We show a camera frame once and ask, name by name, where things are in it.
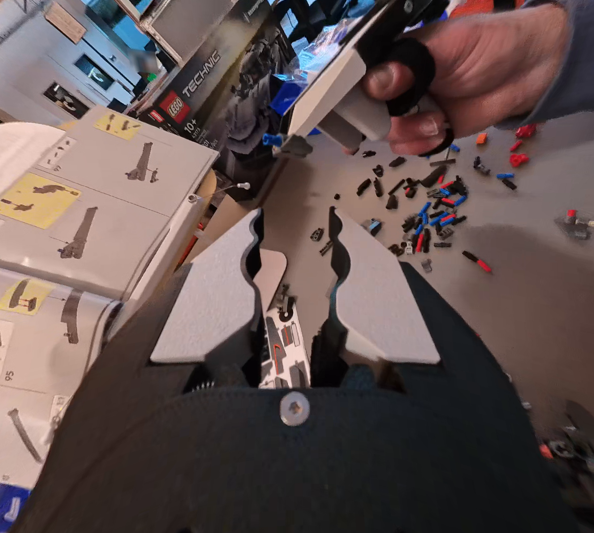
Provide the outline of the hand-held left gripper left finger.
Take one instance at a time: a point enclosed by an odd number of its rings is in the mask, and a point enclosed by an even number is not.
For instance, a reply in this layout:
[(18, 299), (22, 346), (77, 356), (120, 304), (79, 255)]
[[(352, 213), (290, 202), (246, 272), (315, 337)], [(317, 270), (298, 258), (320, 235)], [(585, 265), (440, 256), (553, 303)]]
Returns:
[(263, 236), (264, 212), (255, 209), (189, 263), (151, 362), (259, 365), (263, 309), (254, 278)]

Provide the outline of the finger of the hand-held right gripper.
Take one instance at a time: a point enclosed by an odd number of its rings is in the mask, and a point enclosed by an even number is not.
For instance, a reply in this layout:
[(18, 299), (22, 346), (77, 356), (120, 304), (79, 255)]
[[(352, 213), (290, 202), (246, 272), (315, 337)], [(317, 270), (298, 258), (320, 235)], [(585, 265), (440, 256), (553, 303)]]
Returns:
[(288, 136), (308, 136), (360, 82), (366, 71), (366, 64), (357, 50), (341, 50), (289, 108)]

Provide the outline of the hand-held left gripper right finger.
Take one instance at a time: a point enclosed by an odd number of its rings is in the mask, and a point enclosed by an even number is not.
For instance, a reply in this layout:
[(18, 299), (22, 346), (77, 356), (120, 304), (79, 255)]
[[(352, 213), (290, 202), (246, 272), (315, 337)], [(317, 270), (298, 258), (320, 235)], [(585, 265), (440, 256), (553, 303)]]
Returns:
[(397, 256), (342, 210), (329, 211), (337, 284), (329, 319), (349, 364), (437, 365), (440, 355)]

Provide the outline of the small lego assembly blue pin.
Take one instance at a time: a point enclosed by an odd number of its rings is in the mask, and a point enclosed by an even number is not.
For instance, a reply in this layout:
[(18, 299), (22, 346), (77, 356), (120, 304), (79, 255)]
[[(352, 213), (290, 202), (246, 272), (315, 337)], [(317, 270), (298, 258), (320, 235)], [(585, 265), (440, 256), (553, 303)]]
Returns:
[(269, 147), (274, 158), (293, 157), (303, 159), (310, 155), (313, 147), (301, 136), (264, 133), (264, 146)]

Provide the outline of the pile of small lego pieces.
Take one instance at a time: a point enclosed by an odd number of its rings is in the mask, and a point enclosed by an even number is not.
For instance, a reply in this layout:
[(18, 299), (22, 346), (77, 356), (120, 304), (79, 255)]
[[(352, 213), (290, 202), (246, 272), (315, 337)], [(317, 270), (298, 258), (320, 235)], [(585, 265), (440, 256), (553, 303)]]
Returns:
[(522, 168), (535, 165), (533, 143), (544, 123), (512, 131), (485, 131), (466, 144), (455, 144), (449, 156), (397, 158), (386, 145), (364, 142), (361, 151), (345, 155), (324, 135), (314, 139), (307, 162), (307, 232), (314, 239), (302, 248), (307, 272), (330, 275), (332, 242), (328, 212), (337, 206), (365, 228), (372, 225), (380, 243), (402, 260), (426, 257), (461, 263), (478, 259), (484, 271), (495, 268), (501, 279), (536, 282), (546, 275), (546, 247), (530, 230), (536, 203)]

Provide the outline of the person's right forearm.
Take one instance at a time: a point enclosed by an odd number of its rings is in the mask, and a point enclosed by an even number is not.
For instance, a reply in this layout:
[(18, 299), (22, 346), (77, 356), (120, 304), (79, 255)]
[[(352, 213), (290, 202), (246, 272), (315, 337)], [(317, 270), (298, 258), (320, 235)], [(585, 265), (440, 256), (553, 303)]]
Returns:
[(496, 125), (512, 129), (593, 111), (593, 0), (527, 0), (522, 10), (557, 6), (567, 14), (568, 42), (559, 71), (530, 112)]

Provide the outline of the lego sticker sheet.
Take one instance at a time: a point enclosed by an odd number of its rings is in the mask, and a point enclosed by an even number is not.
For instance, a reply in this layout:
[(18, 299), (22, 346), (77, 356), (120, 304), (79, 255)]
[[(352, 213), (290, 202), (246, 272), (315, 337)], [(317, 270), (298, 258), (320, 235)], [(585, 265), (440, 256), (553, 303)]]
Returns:
[(310, 364), (296, 299), (282, 284), (270, 310), (264, 314), (265, 339), (261, 355), (260, 389), (310, 387)]

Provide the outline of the black and red lego pin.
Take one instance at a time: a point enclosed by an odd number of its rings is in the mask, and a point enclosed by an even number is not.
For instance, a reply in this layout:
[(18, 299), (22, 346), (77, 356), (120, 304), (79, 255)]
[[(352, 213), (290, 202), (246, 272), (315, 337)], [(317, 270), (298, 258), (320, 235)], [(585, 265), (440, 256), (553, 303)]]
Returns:
[(492, 274), (493, 270), (490, 267), (489, 264), (487, 264), (486, 261), (484, 261), (481, 257), (474, 255), (472, 252), (468, 251), (468, 250), (463, 250), (462, 251), (462, 255), (469, 259), (471, 262), (473, 262), (474, 264), (476, 264), (477, 266), (479, 266), (480, 269), (482, 269), (484, 272), (488, 273), (488, 274)]

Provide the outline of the black lego set box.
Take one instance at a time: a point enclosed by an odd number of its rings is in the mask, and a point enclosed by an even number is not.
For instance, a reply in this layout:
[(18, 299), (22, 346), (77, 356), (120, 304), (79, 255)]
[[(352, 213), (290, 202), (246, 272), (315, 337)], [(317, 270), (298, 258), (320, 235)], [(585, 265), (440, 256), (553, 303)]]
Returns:
[(265, 134), (281, 114), (271, 103), (296, 54), (268, 0), (238, 0), (189, 61), (131, 109), (138, 120), (219, 153), (213, 168), (235, 201), (260, 194), (277, 159)]

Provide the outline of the lego instruction booklet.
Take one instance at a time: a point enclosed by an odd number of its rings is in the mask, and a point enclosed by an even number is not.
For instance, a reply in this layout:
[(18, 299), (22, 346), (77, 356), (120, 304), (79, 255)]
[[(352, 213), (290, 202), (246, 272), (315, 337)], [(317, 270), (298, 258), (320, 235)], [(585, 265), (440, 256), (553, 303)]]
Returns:
[(178, 264), (216, 158), (101, 106), (1, 124), (1, 494), (35, 486), (102, 348)]

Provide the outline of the partly built lego model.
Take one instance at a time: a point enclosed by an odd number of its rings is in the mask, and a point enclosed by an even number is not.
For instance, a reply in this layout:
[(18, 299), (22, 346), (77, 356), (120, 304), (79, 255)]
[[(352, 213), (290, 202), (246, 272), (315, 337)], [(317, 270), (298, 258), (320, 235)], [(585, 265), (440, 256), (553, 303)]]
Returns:
[(545, 438), (540, 452), (548, 463), (564, 501), (576, 516), (593, 524), (593, 414), (566, 401), (567, 424)]

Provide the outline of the person's right hand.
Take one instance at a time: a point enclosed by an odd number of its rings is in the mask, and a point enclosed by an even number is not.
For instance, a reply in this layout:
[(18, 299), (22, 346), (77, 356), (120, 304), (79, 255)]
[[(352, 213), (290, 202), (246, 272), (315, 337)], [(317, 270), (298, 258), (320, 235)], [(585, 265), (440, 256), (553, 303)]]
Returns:
[(545, 2), (430, 24), (406, 36), (433, 56), (429, 94), (439, 110), (391, 119), (386, 139), (397, 156), (433, 150), (446, 124), (467, 137), (531, 112), (561, 68), (570, 25), (561, 6)]

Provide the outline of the blue plastic bin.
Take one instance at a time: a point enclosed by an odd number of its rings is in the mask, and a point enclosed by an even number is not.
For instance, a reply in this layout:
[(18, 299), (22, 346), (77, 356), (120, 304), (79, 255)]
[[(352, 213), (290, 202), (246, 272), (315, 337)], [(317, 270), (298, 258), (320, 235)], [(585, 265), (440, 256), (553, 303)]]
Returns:
[(313, 83), (317, 75), (318, 73), (316, 72), (306, 71), (296, 75), (271, 75), (269, 79), (269, 107), (280, 116), (285, 115), (301, 93)]

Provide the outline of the clear plastic bag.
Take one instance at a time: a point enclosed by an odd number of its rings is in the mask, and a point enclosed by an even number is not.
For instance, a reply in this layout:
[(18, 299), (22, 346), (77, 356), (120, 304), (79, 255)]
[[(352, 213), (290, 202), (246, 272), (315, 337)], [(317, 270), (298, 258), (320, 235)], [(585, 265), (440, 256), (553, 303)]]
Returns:
[(341, 41), (359, 21), (360, 17), (347, 17), (337, 24), (324, 26), (316, 39), (293, 59), (292, 74), (312, 82), (336, 58), (342, 48)]

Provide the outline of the grey framed display screen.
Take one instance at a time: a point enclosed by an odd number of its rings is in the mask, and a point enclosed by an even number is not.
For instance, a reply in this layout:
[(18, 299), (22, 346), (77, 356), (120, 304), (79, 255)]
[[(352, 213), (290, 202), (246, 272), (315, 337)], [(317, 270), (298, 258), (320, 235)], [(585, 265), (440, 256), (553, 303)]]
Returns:
[(183, 66), (238, 0), (151, 0), (139, 27)]

